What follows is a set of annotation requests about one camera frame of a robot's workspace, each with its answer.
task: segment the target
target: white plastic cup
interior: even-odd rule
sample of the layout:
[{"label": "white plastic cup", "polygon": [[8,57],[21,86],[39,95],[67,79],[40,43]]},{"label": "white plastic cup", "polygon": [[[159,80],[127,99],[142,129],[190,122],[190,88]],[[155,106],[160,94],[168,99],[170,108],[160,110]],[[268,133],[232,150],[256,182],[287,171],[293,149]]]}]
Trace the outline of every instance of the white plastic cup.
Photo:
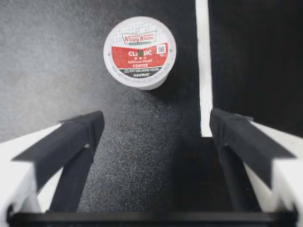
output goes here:
[{"label": "white plastic cup", "polygon": [[166,80],[176,60],[176,41],[151,17],[132,17],[109,33],[103,50],[109,73],[120,83],[153,90]]}]

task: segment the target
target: krispy kreme logo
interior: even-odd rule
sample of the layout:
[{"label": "krispy kreme logo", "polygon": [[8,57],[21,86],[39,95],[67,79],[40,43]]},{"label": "krispy kreme logo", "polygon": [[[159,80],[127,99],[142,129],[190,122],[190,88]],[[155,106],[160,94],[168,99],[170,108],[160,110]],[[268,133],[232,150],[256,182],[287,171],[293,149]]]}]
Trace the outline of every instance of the krispy kreme logo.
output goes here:
[{"label": "krispy kreme logo", "polygon": [[125,44],[138,45],[149,44],[156,41],[157,31],[141,33],[141,34],[122,34]]}]

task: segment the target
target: qr code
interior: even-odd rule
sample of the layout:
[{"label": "qr code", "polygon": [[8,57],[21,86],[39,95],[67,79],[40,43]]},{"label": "qr code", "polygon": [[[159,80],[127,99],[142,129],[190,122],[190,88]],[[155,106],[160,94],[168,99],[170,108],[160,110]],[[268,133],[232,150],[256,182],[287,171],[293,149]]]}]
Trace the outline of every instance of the qr code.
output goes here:
[{"label": "qr code", "polygon": [[157,46],[157,54],[166,53],[166,45],[160,44]]}]

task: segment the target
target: black surface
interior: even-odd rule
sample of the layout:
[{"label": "black surface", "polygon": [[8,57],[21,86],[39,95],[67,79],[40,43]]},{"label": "black surface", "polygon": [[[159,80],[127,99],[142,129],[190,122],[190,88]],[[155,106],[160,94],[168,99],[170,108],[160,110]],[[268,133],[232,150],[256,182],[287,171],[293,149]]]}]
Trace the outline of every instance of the black surface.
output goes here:
[{"label": "black surface", "polygon": [[252,125],[246,117],[213,108],[210,127],[218,150],[230,147],[269,187],[275,158],[296,158],[291,152]]},{"label": "black surface", "polygon": [[261,208],[243,161],[228,146],[221,148],[218,153],[233,210],[236,212],[260,212]]},{"label": "black surface", "polygon": [[209,1],[214,106],[303,136],[303,2]]},{"label": "black surface", "polygon": [[17,214],[11,220],[12,226],[22,225],[135,225],[135,226],[254,226],[263,224],[270,226],[295,225],[297,217],[293,213],[261,213],[261,212],[196,212],[196,213],[47,213]]},{"label": "black surface", "polygon": [[[13,161],[32,162],[35,166],[36,186],[39,191],[63,166],[79,154],[86,144],[98,141],[104,129],[101,111],[78,117],[64,123],[49,135],[26,149]],[[96,147],[90,146],[90,162]]]},{"label": "black surface", "polygon": [[[106,127],[79,211],[225,211],[217,153],[200,137],[194,0],[1,1],[0,140],[102,110]],[[146,92],[108,73],[103,45],[133,16],[177,43],[167,81]]]},{"label": "black surface", "polygon": [[49,211],[77,211],[91,164],[91,151],[85,148],[65,165]]}]

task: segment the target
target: dark floor mat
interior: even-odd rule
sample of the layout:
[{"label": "dark floor mat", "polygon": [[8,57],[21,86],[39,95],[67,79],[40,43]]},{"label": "dark floor mat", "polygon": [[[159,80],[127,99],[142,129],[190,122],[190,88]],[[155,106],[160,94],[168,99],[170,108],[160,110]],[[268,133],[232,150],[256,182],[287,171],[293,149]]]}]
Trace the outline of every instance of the dark floor mat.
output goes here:
[{"label": "dark floor mat", "polygon": [[[217,154],[200,137],[195,1],[0,4],[0,140],[102,110],[103,133],[79,211],[228,210]],[[178,53],[146,92],[108,73],[103,44],[133,16],[162,21]]]}]

